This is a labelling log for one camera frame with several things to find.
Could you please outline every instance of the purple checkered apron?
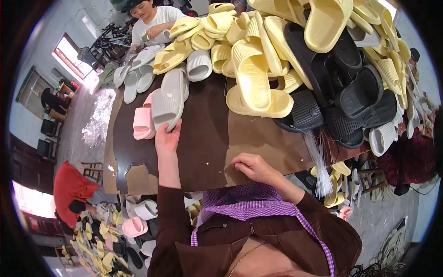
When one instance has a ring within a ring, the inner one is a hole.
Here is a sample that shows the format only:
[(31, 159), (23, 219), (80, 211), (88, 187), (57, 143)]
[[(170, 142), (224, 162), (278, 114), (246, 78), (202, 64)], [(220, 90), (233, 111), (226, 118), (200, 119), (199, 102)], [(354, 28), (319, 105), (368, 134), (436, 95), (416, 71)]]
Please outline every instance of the purple checkered apron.
[(203, 208), (198, 214), (197, 226), (192, 231), (192, 246), (198, 246), (197, 228), (214, 214), (228, 215), (241, 221), (258, 216), (295, 216), (306, 231), (319, 241), (328, 261), (330, 275), (334, 276), (334, 263), (329, 248), (317, 237), (314, 229), (309, 225), (297, 206), (283, 201), (273, 187), (264, 183), (252, 183), (203, 192)]

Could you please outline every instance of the woman's right hand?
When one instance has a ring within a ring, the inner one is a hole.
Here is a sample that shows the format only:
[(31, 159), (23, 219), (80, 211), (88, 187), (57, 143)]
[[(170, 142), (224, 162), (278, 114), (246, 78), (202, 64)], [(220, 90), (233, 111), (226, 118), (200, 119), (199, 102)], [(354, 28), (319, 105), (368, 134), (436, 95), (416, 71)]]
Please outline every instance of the woman's right hand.
[(260, 155), (241, 153), (233, 158), (230, 164), (251, 180), (268, 185), (273, 185), (279, 177), (283, 176), (267, 164)]

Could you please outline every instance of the necklace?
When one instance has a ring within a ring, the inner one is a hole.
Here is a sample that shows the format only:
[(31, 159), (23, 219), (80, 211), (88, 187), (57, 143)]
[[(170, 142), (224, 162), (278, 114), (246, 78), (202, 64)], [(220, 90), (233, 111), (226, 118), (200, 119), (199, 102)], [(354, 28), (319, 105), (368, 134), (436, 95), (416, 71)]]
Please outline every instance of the necklace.
[(229, 274), (229, 277), (232, 276), (232, 274), (234, 273), (235, 268), (237, 267), (237, 265), (243, 260), (244, 257), (248, 256), (251, 252), (253, 252), (255, 249), (259, 248), (260, 246), (266, 244), (267, 242), (263, 241), (260, 245), (252, 248), (251, 250), (249, 250), (243, 257), (240, 258), (240, 260), (238, 260), (238, 262), (234, 265), (234, 267), (231, 270), (231, 273)]

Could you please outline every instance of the white t-shirt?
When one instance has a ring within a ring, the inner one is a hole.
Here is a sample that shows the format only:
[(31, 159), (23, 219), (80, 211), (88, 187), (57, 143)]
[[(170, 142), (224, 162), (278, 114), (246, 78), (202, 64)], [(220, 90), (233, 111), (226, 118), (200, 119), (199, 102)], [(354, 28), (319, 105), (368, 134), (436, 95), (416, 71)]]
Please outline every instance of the white t-shirt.
[(176, 21), (186, 15), (182, 13), (179, 9), (172, 6), (159, 6), (157, 7), (157, 14), (154, 19), (149, 24), (145, 24), (143, 19), (137, 20), (132, 28), (132, 43), (137, 46), (141, 44), (141, 37), (146, 34), (146, 31), (152, 26), (159, 25), (162, 23)]

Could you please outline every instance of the red shirt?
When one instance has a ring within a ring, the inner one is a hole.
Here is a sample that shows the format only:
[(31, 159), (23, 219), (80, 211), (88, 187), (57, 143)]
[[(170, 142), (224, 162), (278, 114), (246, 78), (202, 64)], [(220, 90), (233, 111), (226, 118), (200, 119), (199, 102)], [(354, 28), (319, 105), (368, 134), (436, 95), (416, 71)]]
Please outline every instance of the red shirt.
[(54, 202), (60, 218), (69, 226), (75, 225), (79, 214), (69, 210), (69, 205), (73, 200), (86, 203), (92, 197), (98, 185), (89, 181), (85, 176), (65, 161), (57, 171), (54, 180)]

